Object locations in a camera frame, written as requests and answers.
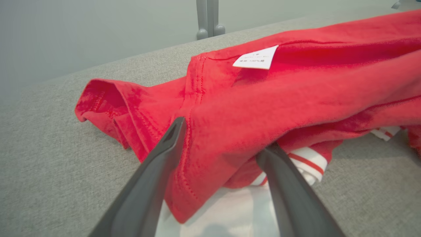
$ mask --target gray fabric surface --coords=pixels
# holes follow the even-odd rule
[[[21,90],[0,107],[0,236],[86,236],[139,165],[73,109],[91,78],[151,86],[184,76],[190,57],[277,32],[393,13],[309,16],[94,67]],[[421,165],[401,134],[345,142],[315,189],[348,236],[419,236]]]

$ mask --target metal bracket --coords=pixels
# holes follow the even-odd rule
[[[225,26],[218,24],[219,0],[196,0],[199,31],[197,39],[225,34]]]

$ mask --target red garment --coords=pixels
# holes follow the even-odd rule
[[[269,70],[232,66],[274,45]],[[140,161],[176,117],[186,118],[165,195],[183,223],[220,187],[250,185],[261,174],[253,156],[276,140],[293,159],[310,147],[330,161],[343,139],[402,125],[420,152],[420,49],[421,11],[282,32],[194,56],[187,76],[161,85],[94,79],[75,112]]]

